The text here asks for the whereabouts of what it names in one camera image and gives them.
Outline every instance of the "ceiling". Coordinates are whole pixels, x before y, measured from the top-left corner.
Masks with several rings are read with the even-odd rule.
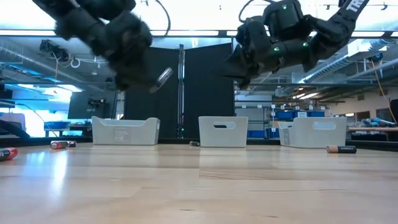
[[[136,14],[140,15],[144,21],[146,21],[150,28],[153,30],[164,30],[167,27],[166,19],[162,19],[164,12],[156,5],[154,1],[149,0],[149,6],[146,6],[145,1],[138,1],[138,6],[133,10]],[[301,0],[304,13],[312,14],[323,19],[328,19],[337,10],[338,0]],[[227,1],[227,0],[203,0],[200,2],[191,0],[162,0],[162,3],[169,11],[172,30],[220,30],[229,29],[234,30],[240,25],[237,20],[240,9],[246,3],[246,0]],[[264,8],[268,5],[265,1],[256,0],[243,12],[243,18],[262,14]],[[395,13],[398,9],[398,2],[396,0],[390,1],[379,1],[372,0],[369,6],[366,7],[364,12],[361,14],[357,21],[356,30],[398,30],[394,27],[394,23],[398,21],[398,14]],[[2,8],[0,8],[0,29],[43,29],[52,30],[54,27],[54,21],[42,12],[31,0],[3,0]],[[73,68],[68,63],[64,64],[66,68],[59,68],[61,71],[57,80],[65,82],[77,82],[77,85],[81,88],[88,88],[85,82],[105,82],[106,78],[113,76],[113,71],[106,66],[106,62],[102,58],[94,57],[90,49],[78,39],[71,39],[69,41],[63,40],[58,37],[0,37],[0,65],[2,62],[18,62],[20,59],[14,54],[4,51],[4,49],[10,49],[11,52],[17,52],[23,55],[29,55],[29,57],[38,60],[44,65],[48,66],[46,70],[43,70],[43,76],[53,77],[55,74],[51,72],[51,69],[55,69],[56,61],[51,55],[45,55],[39,50],[39,45],[42,40],[50,40],[56,45],[61,46],[68,50],[71,58],[79,59],[81,64],[77,68]],[[178,49],[179,45],[182,44],[185,49],[204,47],[216,44],[230,43],[230,38],[192,38],[192,37],[167,37],[161,39],[155,39],[153,47],[167,48],[167,49]],[[395,42],[389,42],[387,44],[387,50],[384,53],[384,62],[392,61],[398,58],[396,53],[398,48]],[[303,78],[307,77],[310,73],[315,73],[319,68],[323,68],[332,64],[335,60],[344,57],[348,53],[348,48],[341,49],[336,55],[326,61],[320,61],[317,68],[304,73],[301,66],[294,66],[280,70],[276,74],[263,74],[258,79],[253,80],[253,83],[295,83]],[[361,55],[369,54],[358,54],[355,56],[355,60],[348,63],[346,66],[341,67],[327,75],[324,75],[312,83],[339,83],[344,82],[351,75],[364,71],[364,61]],[[371,67],[370,63],[365,63],[366,69]],[[386,73],[385,78],[391,78],[395,74],[394,65],[386,67],[383,72]],[[33,70],[34,68],[26,67],[27,70]],[[15,75],[17,71],[12,68],[7,68],[7,78],[9,81],[25,80],[30,82],[31,80],[40,80],[42,77],[37,77],[32,74],[26,74],[26,71],[22,71],[22,74]],[[351,79],[350,83],[374,83],[375,76],[373,73],[365,74],[355,79]],[[277,85],[274,86],[252,86],[249,91],[240,92],[237,94],[244,95],[263,95],[264,92],[275,94]],[[304,90],[298,90],[297,88],[285,88],[282,87],[283,94],[276,94],[279,97],[291,97],[302,92],[314,92],[320,88],[308,87]],[[328,98],[328,96],[340,95],[342,91],[347,89],[342,88],[327,88],[322,91],[321,94],[314,96],[314,98]]]

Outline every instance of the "black partition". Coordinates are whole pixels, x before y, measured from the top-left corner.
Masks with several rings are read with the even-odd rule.
[[[167,67],[174,70],[164,86],[154,94],[130,88],[124,102],[125,119],[160,119],[159,138],[177,137],[178,50],[151,48],[147,54],[149,75],[158,77]]]
[[[231,44],[185,51],[184,138],[199,138],[199,116],[234,116],[233,81],[222,77]]]

